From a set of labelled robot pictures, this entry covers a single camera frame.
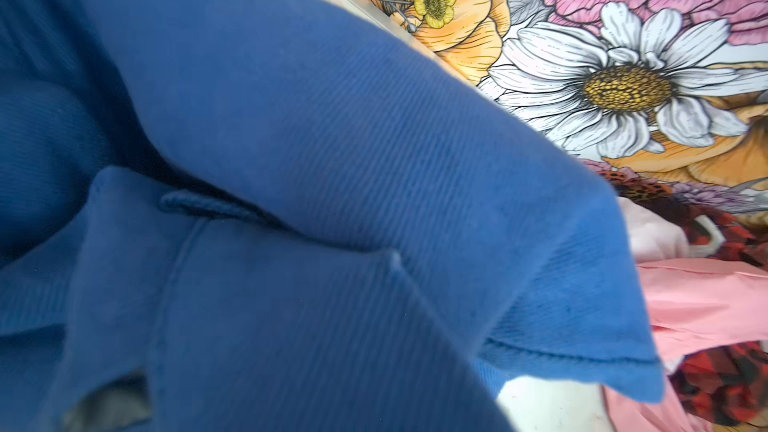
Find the pink jacket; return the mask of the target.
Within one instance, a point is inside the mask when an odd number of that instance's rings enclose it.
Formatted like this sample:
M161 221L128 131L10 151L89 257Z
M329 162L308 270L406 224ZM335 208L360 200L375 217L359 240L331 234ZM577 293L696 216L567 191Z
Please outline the pink jacket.
M617 431L712 431L767 410L767 272L699 256L683 229L619 201L665 367L664 397L603 390Z

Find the blue polo shirt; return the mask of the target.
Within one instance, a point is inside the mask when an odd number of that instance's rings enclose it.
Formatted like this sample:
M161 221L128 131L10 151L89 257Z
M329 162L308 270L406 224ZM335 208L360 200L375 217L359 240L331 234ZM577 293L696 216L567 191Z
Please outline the blue polo shirt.
M506 431L663 394L611 187L322 0L1 0L5 431Z

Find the red black plaid cloth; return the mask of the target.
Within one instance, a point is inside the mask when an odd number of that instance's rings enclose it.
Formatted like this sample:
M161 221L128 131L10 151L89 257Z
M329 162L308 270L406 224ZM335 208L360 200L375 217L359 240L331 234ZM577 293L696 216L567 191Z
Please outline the red black plaid cloth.
M619 194L653 337L665 367L657 404L603 392L617 431L767 427L767 227L734 214L720 186L589 168Z

